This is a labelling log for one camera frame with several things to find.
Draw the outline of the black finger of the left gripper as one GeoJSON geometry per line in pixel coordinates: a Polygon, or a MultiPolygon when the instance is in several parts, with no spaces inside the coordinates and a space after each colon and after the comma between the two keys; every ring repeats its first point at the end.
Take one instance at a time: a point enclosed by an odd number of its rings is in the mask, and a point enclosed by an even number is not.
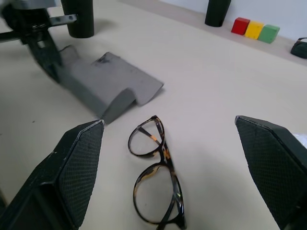
{"type": "Polygon", "coordinates": [[[57,67],[62,66],[60,53],[48,30],[28,36],[28,47],[39,66],[55,82],[59,83],[57,67]]]}

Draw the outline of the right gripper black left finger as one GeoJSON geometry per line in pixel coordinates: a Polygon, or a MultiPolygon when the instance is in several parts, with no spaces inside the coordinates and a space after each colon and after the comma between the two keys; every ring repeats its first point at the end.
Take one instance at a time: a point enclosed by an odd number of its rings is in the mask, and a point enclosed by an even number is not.
{"type": "Polygon", "coordinates": [[[2,230],[77,230],[96,181],[105,123],[68,130],[0,217],[2,230]]]}

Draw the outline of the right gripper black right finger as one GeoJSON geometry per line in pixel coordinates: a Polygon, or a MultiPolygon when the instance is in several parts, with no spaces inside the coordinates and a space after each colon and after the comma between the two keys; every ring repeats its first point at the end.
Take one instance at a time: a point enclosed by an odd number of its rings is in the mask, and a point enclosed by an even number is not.
{"type": "Polygon", "coordinates": [[[251,177],[281,230],[307,228],[307,149],[285,127],[235,119],[251,177]]]}

